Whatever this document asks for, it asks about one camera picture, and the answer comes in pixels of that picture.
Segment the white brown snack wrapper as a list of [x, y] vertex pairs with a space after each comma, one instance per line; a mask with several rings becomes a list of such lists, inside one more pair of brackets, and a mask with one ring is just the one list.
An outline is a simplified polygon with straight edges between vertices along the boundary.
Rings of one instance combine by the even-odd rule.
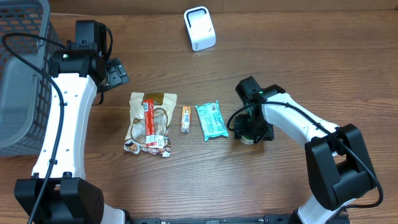
[[[155, 146], [146, 146], [146, 122], [142, 102], [154, 101]], [[141, 151], [168, 158], [171, 155], [169, 127], [177, 95], [173, 93], [131, 93], [129, 100], [130, 125], [125, 137], [124, 150], [138, 154]]]

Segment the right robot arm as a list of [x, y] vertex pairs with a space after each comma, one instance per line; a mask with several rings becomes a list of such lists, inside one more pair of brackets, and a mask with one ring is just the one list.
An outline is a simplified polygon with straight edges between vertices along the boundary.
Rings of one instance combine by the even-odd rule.
[[356, 199], [383, 189], [376, 177], [361, 131], [353, 124], [338, 126], [306, 110], [279, 85], [262, 88], [254, 77], [235, 88], [243, 102], [228, 120], [234, 138], [245, 144], [271, 141], [278, 127], [305, 150], [312, 196], [291, 214], [265, 215], [260, 223], [349, 223], [345, 213], [358, 208]]

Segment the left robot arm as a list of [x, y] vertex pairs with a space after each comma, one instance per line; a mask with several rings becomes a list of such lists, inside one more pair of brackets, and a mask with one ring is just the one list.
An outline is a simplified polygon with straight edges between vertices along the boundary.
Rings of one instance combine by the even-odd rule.
[[128, 82], [118, 58], [111, 58], [109, 27], [94, 20], [75, 25], [75, 39], [59, 45], [43, 73], [52, 100], [39, 158], [29, 179], [19, 179], [14, 195], [29, 223], [129, 223], [127, 211], [104, 202], [85, 179], [88, 117], [96, 97]]

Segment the teal wipes packet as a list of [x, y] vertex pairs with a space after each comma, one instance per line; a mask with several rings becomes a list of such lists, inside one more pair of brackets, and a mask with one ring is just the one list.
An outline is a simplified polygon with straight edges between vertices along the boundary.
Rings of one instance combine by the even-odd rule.
[[195, 108], [200, 120], [204, 141], [208, 141], [210, 138], [221, 136], [227, 138], [229, 136], [218, 100], [203, 105], [196, 105]]

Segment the orange snack packet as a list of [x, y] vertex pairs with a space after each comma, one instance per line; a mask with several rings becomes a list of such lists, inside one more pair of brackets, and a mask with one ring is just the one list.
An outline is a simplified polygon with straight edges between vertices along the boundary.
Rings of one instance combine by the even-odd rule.
[[190, 131], [191, 113], [192, 112], [190, 106], [183, 106], [181, 128], [180, 128], [182, 133], [189, 133]]

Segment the green lid glass jar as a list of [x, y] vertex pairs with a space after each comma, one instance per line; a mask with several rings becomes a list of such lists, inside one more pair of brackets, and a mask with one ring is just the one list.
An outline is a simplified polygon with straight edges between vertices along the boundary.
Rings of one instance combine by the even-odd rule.
[[252, 144], [254, 144], [254, 140], [253, 140], [253, 138], [251, 138], [250, 136], [241, 136], [240, 141], [241, 141], [243, 144], [246, 144], [246, 145], [252, 145]]

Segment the red white snack bar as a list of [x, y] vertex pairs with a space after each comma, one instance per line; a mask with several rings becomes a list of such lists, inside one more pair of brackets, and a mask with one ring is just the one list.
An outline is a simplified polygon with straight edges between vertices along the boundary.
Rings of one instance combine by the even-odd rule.
[[153, 99], [146, 99], [142, 102], [144, 109], [144, 118], [146, 122], [146, 146], [155, 146], [157, 141], [155, 139], [155, 124], [154, 124], [154, 101]]

